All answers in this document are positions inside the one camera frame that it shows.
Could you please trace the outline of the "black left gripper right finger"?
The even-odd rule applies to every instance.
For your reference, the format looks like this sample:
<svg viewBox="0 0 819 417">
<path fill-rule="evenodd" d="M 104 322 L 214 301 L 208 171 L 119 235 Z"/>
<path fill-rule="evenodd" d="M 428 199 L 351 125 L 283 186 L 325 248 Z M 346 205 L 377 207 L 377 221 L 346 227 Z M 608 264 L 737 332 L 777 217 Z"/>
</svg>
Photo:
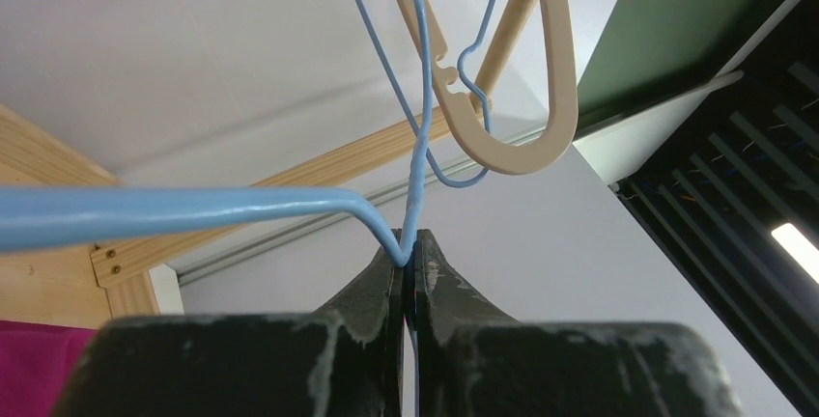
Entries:
<svg viewBox="0 0 819 417">
<path fill-rule="evenodd" d="M 414 256 L 421 416 L 739 416 L 710 346 L 668 322 L 523 322 L 421 230 Z"/>
</svg>

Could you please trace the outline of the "magenta cloth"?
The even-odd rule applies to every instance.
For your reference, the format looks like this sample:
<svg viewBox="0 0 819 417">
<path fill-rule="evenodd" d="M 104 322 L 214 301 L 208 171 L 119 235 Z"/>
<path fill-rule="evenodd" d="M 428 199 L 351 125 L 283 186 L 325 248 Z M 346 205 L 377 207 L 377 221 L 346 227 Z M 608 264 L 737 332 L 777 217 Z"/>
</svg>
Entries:
<svg viewBox="0 0 819 417">
<path fill-rule="evenodd" d="M 3 320 L 1 414 L 48 416 L 92 329 Z"/>
</svg>

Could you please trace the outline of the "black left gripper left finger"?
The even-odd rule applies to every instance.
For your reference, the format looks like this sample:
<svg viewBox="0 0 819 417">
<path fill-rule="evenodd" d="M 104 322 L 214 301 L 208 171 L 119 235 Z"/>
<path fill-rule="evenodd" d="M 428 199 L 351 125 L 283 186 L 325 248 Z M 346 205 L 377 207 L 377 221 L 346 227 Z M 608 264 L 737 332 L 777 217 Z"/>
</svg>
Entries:
<svg viewBox="0 0 819 417">
<path fill-rule="evenodd" d="M 377 252 L 308 313 L 108 322 L 56 416 L 397 416 L 404 272 Z"/>
</svg>

